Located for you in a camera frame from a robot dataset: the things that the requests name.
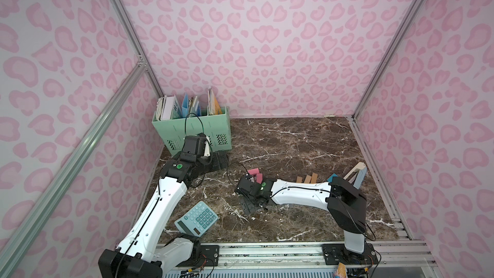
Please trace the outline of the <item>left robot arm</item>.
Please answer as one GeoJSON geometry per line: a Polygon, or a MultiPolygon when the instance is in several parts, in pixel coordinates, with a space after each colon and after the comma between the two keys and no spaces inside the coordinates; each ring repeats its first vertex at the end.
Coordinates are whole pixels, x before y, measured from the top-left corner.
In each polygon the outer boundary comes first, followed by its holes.
{"type": "Polygon", "coordinates": [[[216,265],[215,260],[200,254],[199,238],[218,220],[204,202],[177,221],[180,235],[161,250],[156,247],[193,181],[227,165],[226,153],[211,151],[205,134],[186,136],[182,150],[163,166],[157,188],[135,225],[114,250],[106,249],[100,256],[102,277],[163,277],[182,263],[196,266],[202,260],[216,265]]]}

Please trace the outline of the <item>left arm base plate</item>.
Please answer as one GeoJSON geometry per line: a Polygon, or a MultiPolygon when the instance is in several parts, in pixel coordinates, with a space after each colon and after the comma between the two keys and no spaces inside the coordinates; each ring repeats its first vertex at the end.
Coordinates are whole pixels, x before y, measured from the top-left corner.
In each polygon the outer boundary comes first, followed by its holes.
{"type": "Polygon", "coordinates": [[[207,266],[217,266],[219,259],[219,245],[197,244],[193,247],[191,256],[180,266],[197,267],[206,262],[207,266]]]}

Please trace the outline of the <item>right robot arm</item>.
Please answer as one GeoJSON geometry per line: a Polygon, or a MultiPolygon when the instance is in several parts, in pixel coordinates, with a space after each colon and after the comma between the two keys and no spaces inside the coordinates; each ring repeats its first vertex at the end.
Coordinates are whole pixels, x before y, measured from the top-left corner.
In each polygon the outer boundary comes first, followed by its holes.
{"type": "Polygon", "coordinates": [[[246,174],[235,192],[241,197],[245,214],[272,205],[303,205],[329,212],[344,232],[344,247],[354,254],[365,251],[367,198],[343,178],[316,184],[266,178],[261,181],[246,174]]]}

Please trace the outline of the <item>teal calculator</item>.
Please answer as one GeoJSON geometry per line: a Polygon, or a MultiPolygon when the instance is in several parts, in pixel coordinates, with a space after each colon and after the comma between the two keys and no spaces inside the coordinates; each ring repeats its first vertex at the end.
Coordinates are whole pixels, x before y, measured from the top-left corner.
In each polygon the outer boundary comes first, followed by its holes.
{"type": "Polygon", "coordinates": [[[217,220],[217,214],[205,202],[200,201],[174,224],[181,233],[202,237],[217,220]]]}

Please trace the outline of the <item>pink block top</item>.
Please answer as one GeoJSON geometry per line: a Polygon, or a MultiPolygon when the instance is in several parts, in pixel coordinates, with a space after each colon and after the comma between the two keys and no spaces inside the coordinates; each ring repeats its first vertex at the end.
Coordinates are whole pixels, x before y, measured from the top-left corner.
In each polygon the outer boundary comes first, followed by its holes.
{"type": "Polygon", "coordinates": [[[260,173],[261,173],[261,172],[259,171],[259,169],[258,169],[258,168],[248,170],[248,174],[250,174],[250,175],[252,175],[252,176],[258,175],[258,174],[260,174],[260,173]]]}

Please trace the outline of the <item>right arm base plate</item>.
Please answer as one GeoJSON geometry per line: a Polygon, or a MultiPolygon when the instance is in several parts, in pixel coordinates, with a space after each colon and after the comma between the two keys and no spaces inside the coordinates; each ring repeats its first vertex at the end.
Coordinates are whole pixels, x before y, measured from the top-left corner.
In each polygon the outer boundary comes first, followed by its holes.
{"type": "Polygon", "coordinates": [[[373,266],[377,265],[379,257],[372,244],[365,242],[364,252],[358,254],[347,250],[344,244],[324,244],[322,253],[326,265],[359,265],[373,266]]]}

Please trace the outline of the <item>pink block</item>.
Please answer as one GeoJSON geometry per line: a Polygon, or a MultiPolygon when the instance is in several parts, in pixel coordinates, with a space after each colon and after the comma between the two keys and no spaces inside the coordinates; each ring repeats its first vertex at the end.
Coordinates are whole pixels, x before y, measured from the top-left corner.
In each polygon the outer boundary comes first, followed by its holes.
{"type": "Polygon", "coordinates": [[[263,182],[263,176],[262,176],[261,173],[258,173],[255,178],[256,178],[256,182],[258,184],[262,184],[262,182],[263,182]]]}
{"type": "Polygon", "coordinates": [[[261,172],[259,171],[259,169],[258,169],[258,168],[248,170],[248,174],[250,174],[250,175],[252,175],[252,176],[258,175],[258,174],[260,174],[260,173],[261,173],[261,172]]]}

